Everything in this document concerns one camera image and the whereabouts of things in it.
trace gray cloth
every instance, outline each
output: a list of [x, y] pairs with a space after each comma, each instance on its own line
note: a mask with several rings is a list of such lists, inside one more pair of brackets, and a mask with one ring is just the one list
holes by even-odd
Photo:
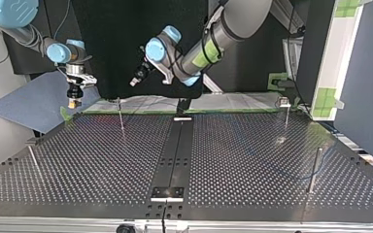
[[0, 99], [0, 117], [48, 133], [64, 121], [61, 109], [71, 116], [100, 99], [96, 87], [85, 89], [83, 105], [70, 110], [66, 96], [68, 88], [60, 72], [46, 73]]

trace metal table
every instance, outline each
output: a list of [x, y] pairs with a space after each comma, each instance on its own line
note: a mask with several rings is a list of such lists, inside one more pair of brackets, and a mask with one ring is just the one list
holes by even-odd
[[[0, 227], [53, 226], [56, 217], [64, 227], [130, 220], [158, 232], [180, 222], [206, 231], [335, 227], [314, 222], [373, 231], [373, 167], [300, 113], [288, 123], [285, 113], [123, 122], [122, 131], [119, 116], [79, 116], [3, 161]], [[182, 188], [184, 201], [152, 202], [158, 187]]]

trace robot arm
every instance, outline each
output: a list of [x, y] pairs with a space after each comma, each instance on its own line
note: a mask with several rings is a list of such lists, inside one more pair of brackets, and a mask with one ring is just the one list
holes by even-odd
[[165, 27], [150, 39], [145, 48], [145, 62], [138, 67], [131, 85], [146, 78], [154, 67], [165, 76], [163, 83], [171, 84], [176, 77], [192, 86], [202, 70], [221, 60], [225, 50], [253, 36], [265, 21], [272, 4], [272, 0], [223, 2], [205, 26], [202, 39], [186, 55], [177, 50], [182, 35], [173, 26]]
[[66, 45], [50, 37], [43, 37], [29, 24], [37, 15], [39, 0], [0, 0], [0, 30], [21, 45], [46, 55], [51, 61], [66, 65], [69, 108], [81, 106], [83, 88], [95, 85], [96, 79], [85, 73], [84, 63], [91, 59], [85, 52], [85, 43], [68, 40]]

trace gray wall panel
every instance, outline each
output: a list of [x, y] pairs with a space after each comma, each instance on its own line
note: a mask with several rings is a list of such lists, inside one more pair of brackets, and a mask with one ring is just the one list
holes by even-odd
[[365, 5], [335, 126], [373, 155], [373, 2]]

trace black backdrop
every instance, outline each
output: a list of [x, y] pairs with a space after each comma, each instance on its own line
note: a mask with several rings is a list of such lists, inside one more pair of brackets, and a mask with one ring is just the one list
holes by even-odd
[[129, 82], [142, 60], [139, 47], [166, 25], [174, 25], [182, 32], [180, 46], [184, 51], [194, 46], [207, 16], [206, 0], [75, 0], [73, 6], [86, 49], [93, 55], [90, 66], [103, 98], [141, 94], [200, 96], [202, 83], [187, 88], [174, 80], [172, 86], [167, 86], [161, 84], [163, 77], [158, 72], [136, 87]]

